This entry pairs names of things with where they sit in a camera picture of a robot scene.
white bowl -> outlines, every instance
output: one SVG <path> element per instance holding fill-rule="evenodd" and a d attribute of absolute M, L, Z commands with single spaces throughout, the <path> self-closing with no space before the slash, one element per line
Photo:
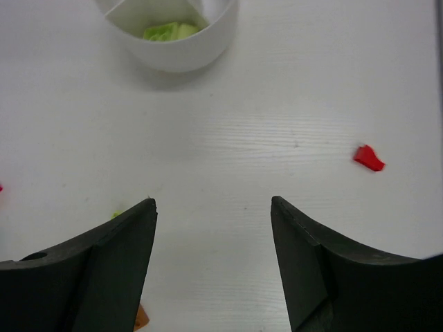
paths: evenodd
<path fill-rule="evenodd" d="M 234 36 L 239 8 L 238 0 L 95 1 L 129 52 L 144 65 L 171 73 L 193 71 L 217 59 Z M 149 25 L 186 21 L 190 15 L 194 15 L 189 13 L 188 7 L 181 7 L 184 1 L 191 3 L 205 17 L 209 23 L 206 28 L 177 41 L 141 39 Z M 174 10 L 170 10 L 171 6 L 165 6 L 166 3 L 172 3 Z"/>

red food piece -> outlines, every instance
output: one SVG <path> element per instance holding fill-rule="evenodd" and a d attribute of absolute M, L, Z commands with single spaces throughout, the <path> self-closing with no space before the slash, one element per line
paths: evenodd
<path fill-rule="evenodd" d="M 354 160 L 374 172 L 380 172 L 385 167 L 385 163 L 377 158 L 374 149 L 369 145 L 359 147 L 354 155 Z"/>

white table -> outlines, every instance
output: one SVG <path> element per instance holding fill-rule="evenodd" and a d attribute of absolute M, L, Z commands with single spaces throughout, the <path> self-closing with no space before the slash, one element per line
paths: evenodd
<path fill-rule="evenodd" d="M 288 331 L 281 195 L 362 243 L 443 251 L 434 1 L 243 0 L 213 66 L 139 71 L 90 0 L 0 0 L 0 260 L 148 195 L 146 331 Z M 351 161 L 360 143 L 387 163 Z"/>

green food piece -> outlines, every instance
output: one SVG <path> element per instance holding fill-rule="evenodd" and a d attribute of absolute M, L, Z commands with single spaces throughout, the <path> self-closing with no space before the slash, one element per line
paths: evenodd
<path fill-rule="evenodd" d="M 177 40 L 178 31 L 178 22 L 165 24 L 164 26 L 152 26 L 145 30 L 145 33 L 143 33 L 143 39 L 147 39 L 152 42 L 168 42 L 171 40 Z"/>
<path fill-rule="evenodd" d="M 151 26 L 143 33 L 143 39 L 151 42 L 171 42 L 178 39 L 185 39 L 199 32 L 200 29 L 190 24 L 180 24 L 173 22 L 162 26 Z"/>
<path fill-rule="evenodd" d="M 116 216 L 122 213 L 123 213 L 122 211 L 115 211 L 114 214 L 112 215 L 112 219 L 114 219 Z"/>
<path fill-rule="evenodd" d="M 199 32 L 198 27 L 183 23 L 180 25 L 177 39 L 188 38 L 189 36 L 195 35 L 197 32 Z"/>

green crumb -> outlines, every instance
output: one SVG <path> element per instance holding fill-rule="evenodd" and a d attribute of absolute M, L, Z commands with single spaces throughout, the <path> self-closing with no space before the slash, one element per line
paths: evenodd
<path fill-rule="evenodd" d="M 114 219 L 116 216 L 122 214 L 122 211 L 115 211 L 114 214 L 112 215 L 112 219 Z"/>

